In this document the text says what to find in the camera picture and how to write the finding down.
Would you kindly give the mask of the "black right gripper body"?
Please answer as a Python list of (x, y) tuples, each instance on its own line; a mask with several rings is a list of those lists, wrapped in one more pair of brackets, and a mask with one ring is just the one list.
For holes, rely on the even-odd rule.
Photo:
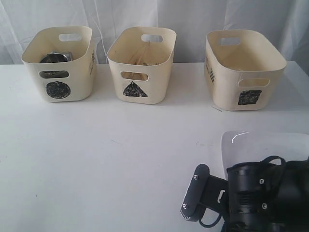
[(309, 161), (272, 159), (227, 169), (227, 232), (307, 232)]

